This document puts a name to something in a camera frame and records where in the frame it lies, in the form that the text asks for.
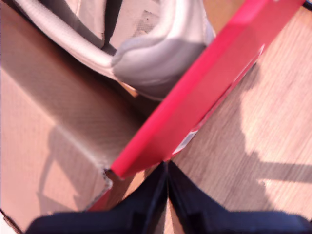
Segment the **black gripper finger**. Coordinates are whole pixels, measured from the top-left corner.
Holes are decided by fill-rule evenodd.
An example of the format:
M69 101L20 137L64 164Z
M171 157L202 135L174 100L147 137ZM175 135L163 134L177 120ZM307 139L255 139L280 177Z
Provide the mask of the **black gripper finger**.
M151 234L167 201L167 163L161 162L145 181L110 211L108 234Z
M169 199L187 234L230 234L229 212L168 162Z

